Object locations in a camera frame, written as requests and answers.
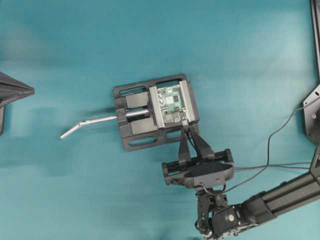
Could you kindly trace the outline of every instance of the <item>circuit board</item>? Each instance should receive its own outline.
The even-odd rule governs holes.
[[[158,88],[157,95],[165,124],[177,123],[187,119],[179,84]]]

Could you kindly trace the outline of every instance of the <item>black cable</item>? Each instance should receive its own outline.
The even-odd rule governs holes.
[[[301,162],[291,162],[291,163],[269,164],[269,167],[273,167],[273,168],[288,168],[288,169],[309,169],[308,167],[290,166],[290,165],[303,165],[303,164],[310,165],[310,162],[301,161]],[[235,167],[235,170],[236,171],[255,170],[255,169],[264,168],[265,166],[266,165],[261,165],[261,166],[242,166],[242,167]]]
[[[249,171],[249,170],[255,170],[255,169],[262,169],[266,165],[263,166],[254,166],[254,167],[244,167],[244,168],[236,168],[236,171]],[[285,169],[302,169],[302,170],[308,170],[308,167],[301,167],[301,166],[285,166],[285,165],[274,165],[269,164],[269,168],[285,168]]]
[[[266,159],[266,165],[263,166],[263,169],[261,169],[258,173],[256,173],[255,175],[253,175],[252,177],[248,178],[247,180],[244,180],[234,186],[232,186],[231,188],[229,188],[228,190],[224,191],[224,193],[230,192],[231,190],[241,186],[242,184],[245,184],[247,182],[249,182],[250,180],[254,179],[255,177],[257,177],[259,174],[261,174],[264,170],[266,170],[269,165],[270,165],[270,140],[273,137],[273,135],[275,135],[276,133],[278,133],[279,131],[281,131],[285,126],[287,126],[288,122],[291,120],[291,118],[293,117],[293,115],[297,112],[300,111],[302,109],[305,109],[309,106],[311,106],[312,104],[314,104],[316,101],[318,101],[320,99],[320,97],[316,98],[315,100],[313,100],[312,102],[310,102],[309,104],[306,104],[302,107],[297,108],[296,110],[294,110],[291,115],[289,116],[288,120],[276,131],[274,131],[273,133],[271,133],[271,135],[268,138],[268,143],[267,143],[267,159]]]
[[[190,132],[188,132],[188,133],[186,134],[186,136],[188,137],[189,142],[191,143],[191,145],[192,145],[192,147],[194,148],[194,150],[197,151],[196,146],[195,146],[194,143],[191,141]]]
[[[209,194],[209,195],[211,195],[211,196],[221,195],[221,194],[223,194],[223,193],[225,192],[225,190],[226,190],[226,184],[224,184],[224,185],[223,185],[223,189],[222,189],[222,190],[218,190],[217,193],[209,192],[209,191],[205,188],[205,185],[204,185],[202,182],[200,182],[200,186],[203,188],[203,190],[204,190],[207,194]]]

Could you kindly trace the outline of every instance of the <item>black plastic piece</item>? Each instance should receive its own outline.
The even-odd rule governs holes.
[[[242,204],[228,206],[218,211],[215,207],[208,206],[208,209],[212,209],[211,238],[238,235],[289,211],[320,200],[319,156],[320,147],[314,152],[309,172],[283,182],[269,191],[260,192]]]
[[[197,191],[223,186],[234,176],[234,160],[230,149],[216,152],[199,136],[194,126],[189,128],[196,157],[190,157],[184,128],[181,130],[179,161],[162,163],[164,181],[167,185],[181,185]]]
[[[313,36],[315,46],[315,56],[317,64],[317,75],[320,81],[320,0],[310,0],[311,16],[313,24]],[[318,85],[312,93],[304,100],[303,105],[306,106],[320,97],[320,85]],[[316,146],[320,144],[320,100],[303,110],[305,135]]]
[[[4,129],[5,105],[34,93],[32,87],[0,72],[0,135]]]
[[[212,196],[207,193],[197,194],[198,197],[198,218],[195,221],[195,228],[200,231],[202,234],[209,234],[211,231],[209,223],[209,212],[212,210]]]
[[[117,121],[120,129],[120,134],[122,137],[123,147],[126,151],[138,150],[142,148],[153,147],[161,144],[173,143],[180,141],[180,136],[168,138],[167,133],[180,131],[182,123],[181,122],[174,122],[170,123],[169,126],[165,128],[159,128],[157,130],[152,130],[149,132],[134,134],[132,130],[132,122],[129,121],[126,117],[126,111],[130,109],[126,96],[140,94],[144,92],[149,92],[150,87],[154,87],[157,84],[171,82],[171,81],[186,81],[187,77],[184,74],[174,75],[163,77],[159,79],[149,80],[149,81],[142,81],[138,83],[133,83],[129,85],[119,86],[113,89],[113,96],[114,96],[114,103],[115,103],[115,111],[117,115]],[[187,82],[188,90],[191,98],[192,108],[195,115],[195,121],[190,122],[189,124],[194,125],[197,128],[197,123],[199,121],[199,113],[196,105],[195,96],[192,90],[192,85],[190,82]],[[131,93],[128,94],[121,94],[121,92],[133,90]],[[153,118],[154,123],[155,117],[153,113],[153,107],[151,102],[151,96],[148,93],[148,101],[144,105],[136,106],[137,108],[148,108],[150,110],[150,114],[145,116],[146,118]],[[155,141],[142,143],[139,145],[132,145],[131,142],[134,140],[145,139],[148,137],[154,137]]]

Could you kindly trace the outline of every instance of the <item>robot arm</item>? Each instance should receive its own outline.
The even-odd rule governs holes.
[[[279,186],[260,192],[242,204],[228,205],[223,190],[234,175],[234,161],[229,149],[214,153],[191,126],[197,157],[190,157],[185,130],[181,131],[179,161],[163,163],[167,185],[194,188],[198,198],[195,228],[205,239],[237,236],[291,210],[320,199],[320,147],[317,147],[309,172]]]
[[[309,172],[252,196],[242,204],[212,211],[212,237],[217,239],[260,226],[291,210],[320,199],[320,147]]]

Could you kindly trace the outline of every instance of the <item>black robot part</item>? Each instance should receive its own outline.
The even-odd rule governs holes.
[[[311,17],[313,24],[314,48],[317,63],[318,79],[320,81],[320,0],[310,0]],[[318,85],[310,95],[303,101],[306,106],[320,96],[320,85]],[[305,135],[315,145],[320,144],[320,101],[315,102],[312,106],[304,110]]]
[[[34,93],[32,87],[0,72],[0,135],[4,130],[5,106]]]
[[[219,209],[208,203],[208,209],[212,211],[208,238],[237,236],[316,200],[320,200],[320,147],[314,152],[309,172],[269,191],[258,193],[242,204]]]
[[[167,185],[181,185],[188,189],[203,190],[223,186],[234,176],[234,160],[230,149],[216,152],[199,135],[198,128],[188,129],[197,156],[191,157],[185,129],[182,128],[178,161],[162,163],[164,181]]]

